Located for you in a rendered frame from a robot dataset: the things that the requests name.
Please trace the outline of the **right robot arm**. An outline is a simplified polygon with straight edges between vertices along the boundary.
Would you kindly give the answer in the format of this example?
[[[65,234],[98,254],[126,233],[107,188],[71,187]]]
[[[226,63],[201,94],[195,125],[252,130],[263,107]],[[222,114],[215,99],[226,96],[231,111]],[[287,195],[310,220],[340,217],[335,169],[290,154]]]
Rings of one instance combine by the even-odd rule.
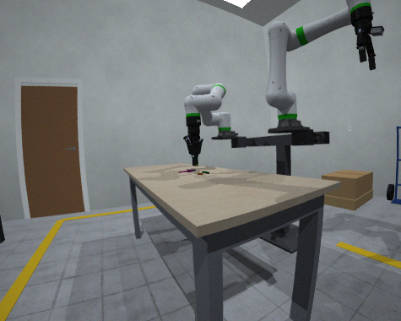
[[[216,87],[212,90],[212,86]],[[225,86],[223,84],[197,85],[193,88],[192,94],[184,101],[187,126],[201,126],[202,118],[203,125],[218,126],[218,136],[238,135],[235,131],[231,131],[232,135],[230,133],[229,112],[211,113],[211,111],[216,111],[221,107],[221,99],[225,95]]]

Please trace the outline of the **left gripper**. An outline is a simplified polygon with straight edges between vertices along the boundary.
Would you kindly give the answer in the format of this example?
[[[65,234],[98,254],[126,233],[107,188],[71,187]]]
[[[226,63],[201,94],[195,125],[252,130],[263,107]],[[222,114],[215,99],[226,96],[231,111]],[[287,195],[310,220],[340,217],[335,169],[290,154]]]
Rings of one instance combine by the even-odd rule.
[[[370,70],[376,69],[376,64],[375,64],[376,54],[373,49],[371,37],[368,33],[368,29],[372,27],[371,19],[370,18],[360,19],[355,22],[354,26],[355,26],[355,34],[357,35],[356,48],[359,49],[360,63],[367,61],[366,60],[366,51],[367,51],[369,68]]]

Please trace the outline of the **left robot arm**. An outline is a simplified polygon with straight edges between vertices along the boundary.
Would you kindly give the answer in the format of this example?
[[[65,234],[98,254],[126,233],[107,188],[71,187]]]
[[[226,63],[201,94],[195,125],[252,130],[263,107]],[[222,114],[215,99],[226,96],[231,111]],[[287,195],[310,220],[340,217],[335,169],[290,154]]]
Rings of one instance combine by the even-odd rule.
[[[266,101],[270,106],[280,109],[277,109],[277,128],[302,126],[301,121],[297,120],[296,95],[286,87],[286,52],[291,52],[339,28],[350,24],[354,26],[360,19],[373,20],[371,0],[346,0],[346,3],[348,7],[336,14],[292,31],[283,21],[276,21],[269,26],[270,60]]]

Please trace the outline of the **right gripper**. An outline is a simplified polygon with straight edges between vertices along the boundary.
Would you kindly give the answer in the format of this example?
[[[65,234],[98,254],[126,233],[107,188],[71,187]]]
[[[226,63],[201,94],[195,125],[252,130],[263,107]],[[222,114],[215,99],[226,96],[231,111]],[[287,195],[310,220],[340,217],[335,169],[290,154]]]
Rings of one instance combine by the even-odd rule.
[[[200,127],[197,125],[188,126],[187,143],[188,152],[192,157],[192,165],[198,165],[198,155],[201,153],[203,139],[200,138]],[[191,143],[190,143],[191,142]]]

